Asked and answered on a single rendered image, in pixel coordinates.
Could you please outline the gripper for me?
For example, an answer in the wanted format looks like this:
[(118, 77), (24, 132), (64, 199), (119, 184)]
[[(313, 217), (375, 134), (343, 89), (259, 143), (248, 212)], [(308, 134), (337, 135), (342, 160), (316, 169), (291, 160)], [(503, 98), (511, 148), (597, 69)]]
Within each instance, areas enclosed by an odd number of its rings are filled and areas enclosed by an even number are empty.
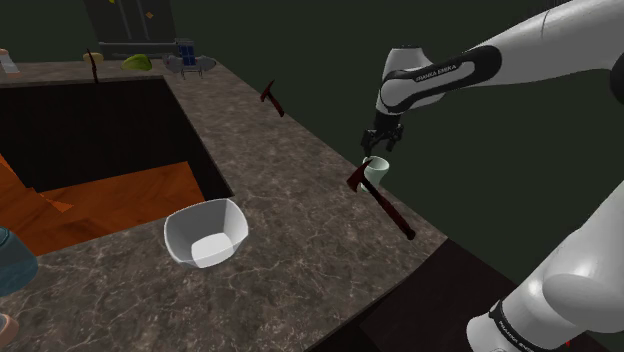
[(372, 155), (373, 148), (382, 140), (388, 140), (386, 150), (392, 152), (395, 145), (402, 139), (403, 126), (400, 115), (388, 115), (377, 112), (372, 129), (366, 129), (361, 140), (361, 147), (366, 158)]

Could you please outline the pale green cup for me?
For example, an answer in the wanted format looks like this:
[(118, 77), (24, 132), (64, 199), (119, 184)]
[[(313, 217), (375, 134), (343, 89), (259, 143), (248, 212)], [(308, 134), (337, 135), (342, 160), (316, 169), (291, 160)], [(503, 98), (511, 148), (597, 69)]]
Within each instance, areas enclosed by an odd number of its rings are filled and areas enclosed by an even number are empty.
[(362, 163), (366, 165), (366, 168), (364, 169), (365, 178), (375, 189), (377, 189), (380, 181), (389, 171), (389, 162), (379, 156), (370, 156), (365, 157)]

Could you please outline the large dark red hammer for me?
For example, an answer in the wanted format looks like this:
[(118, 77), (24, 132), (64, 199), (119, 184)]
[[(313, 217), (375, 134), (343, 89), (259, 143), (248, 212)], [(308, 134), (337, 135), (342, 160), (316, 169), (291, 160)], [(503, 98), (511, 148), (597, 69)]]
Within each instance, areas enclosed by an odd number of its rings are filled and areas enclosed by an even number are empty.
[(415, 238), (416, 232), (410, 227), (403, 216), (395, 209), (395, 207), (375, 188), (375, 186), (367, 179), (365, 175), (366, 168), (372, 163), (371, 158), (366, 158), (365, 162), (360, 165), (353, 174), (346, 180), (349, 188), (356, 192), (360, 184), (364, 185), (367, 191), (373, 196), (385, 213), (393, 220), (397, 227), (405, 234), (406, 238), (411, 241)]

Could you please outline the small dark red hammer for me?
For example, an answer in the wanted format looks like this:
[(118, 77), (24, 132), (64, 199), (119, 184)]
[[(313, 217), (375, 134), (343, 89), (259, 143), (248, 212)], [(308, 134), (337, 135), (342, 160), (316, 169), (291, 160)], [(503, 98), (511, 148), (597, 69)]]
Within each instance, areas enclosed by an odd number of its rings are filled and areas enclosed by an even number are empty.
[(272, 85), (274, 84), (274, 80), (272, 80), (264, 89), (264, 91), (262, 92), (262, 94), (260, 95), (260, 101), (264, 102), (266, 99), (269, 99), (270, 102), (273, 104), (273, 106), (275, 107), (276, 111), (278, 112), (280, 117), (283, 117), (285, 115), (285, 111), (282, 108), (281, 104), (279, 103), (279, 101), (275, 98), (275, 96), (272, 94), (271, 92), (271, 88)]

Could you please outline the white square bowl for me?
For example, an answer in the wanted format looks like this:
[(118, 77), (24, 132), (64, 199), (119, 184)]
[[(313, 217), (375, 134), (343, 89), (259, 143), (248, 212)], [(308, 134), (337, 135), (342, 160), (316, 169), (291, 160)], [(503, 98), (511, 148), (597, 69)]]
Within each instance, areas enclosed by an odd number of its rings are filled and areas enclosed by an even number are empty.
[(191, 268), (208, 268), (232, 257), (249, 235), (247, 219), (231, 199), (197, 203), (169, 215), (164, 242), (171, 258)]

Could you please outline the grey satellite toy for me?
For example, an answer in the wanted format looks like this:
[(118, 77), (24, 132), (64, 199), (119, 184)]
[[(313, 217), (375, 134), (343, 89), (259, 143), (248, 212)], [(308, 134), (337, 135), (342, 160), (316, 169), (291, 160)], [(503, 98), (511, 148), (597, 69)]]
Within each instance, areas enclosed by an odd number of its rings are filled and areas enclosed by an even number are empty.
[(175, 74), (180, 74), (185, 79), (186, 72), (197, 72), (199, 77), (203, 77), (203, 73), (213, 69), (217, 62), (215, 59), (195, 54), (194, 42), (187, 38), (177, 38), (175, 45), (178, 49), (178, 56), (173, 54), (165, 54), (162, 57), (165, 67)]

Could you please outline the green lettuce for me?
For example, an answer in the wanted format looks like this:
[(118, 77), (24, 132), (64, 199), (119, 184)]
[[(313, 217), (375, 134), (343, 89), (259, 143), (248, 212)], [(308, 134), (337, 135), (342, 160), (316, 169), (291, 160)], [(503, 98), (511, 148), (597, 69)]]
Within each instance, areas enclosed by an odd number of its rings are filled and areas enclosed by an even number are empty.
[(135, 54), (125, 59), (120, 68), (122, 70), (150, 71), (153, 65), (150, 58), (145, 54)]

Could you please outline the dark thin utensil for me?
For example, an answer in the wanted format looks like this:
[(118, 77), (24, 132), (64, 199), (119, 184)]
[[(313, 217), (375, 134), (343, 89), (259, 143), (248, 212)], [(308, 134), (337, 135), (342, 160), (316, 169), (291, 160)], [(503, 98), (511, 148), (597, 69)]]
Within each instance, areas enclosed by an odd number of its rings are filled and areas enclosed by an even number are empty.
[(89, 60), (91, 62), (94, 83), (99, 84), (99, 79), (98, 79), (98, 74), (97, 74), (97, 65), (96, 65), (95, 59), (90, 49), (87, 48), (86, 50), (87, 50)]

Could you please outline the white bottle with orange base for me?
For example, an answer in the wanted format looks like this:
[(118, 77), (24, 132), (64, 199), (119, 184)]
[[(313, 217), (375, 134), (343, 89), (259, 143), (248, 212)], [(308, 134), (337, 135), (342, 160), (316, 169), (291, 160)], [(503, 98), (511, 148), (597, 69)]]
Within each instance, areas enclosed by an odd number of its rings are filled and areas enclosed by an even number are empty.
[(20, 70), (11, 59), (7, 49), (0, 48), (0, 65), (8, 77), (16, 78), (21, 75)]

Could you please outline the teal round container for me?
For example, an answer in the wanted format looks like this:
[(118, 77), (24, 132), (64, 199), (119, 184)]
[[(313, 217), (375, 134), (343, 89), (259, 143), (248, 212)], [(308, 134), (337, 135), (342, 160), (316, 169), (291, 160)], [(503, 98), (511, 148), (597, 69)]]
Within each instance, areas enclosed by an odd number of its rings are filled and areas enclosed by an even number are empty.
[(0, 226), (0, 297), (24, 288), (37, 271), (36, 256), (15, 233)]

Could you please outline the pink round object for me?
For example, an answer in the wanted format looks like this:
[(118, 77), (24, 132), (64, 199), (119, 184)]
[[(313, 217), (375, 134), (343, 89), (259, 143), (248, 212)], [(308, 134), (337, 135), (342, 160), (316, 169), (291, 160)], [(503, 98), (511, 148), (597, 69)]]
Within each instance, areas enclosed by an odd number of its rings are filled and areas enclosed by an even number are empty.
[(17, 335), (19, 323), (12, 317), (0, 313), (0, 348), (8, 345)]

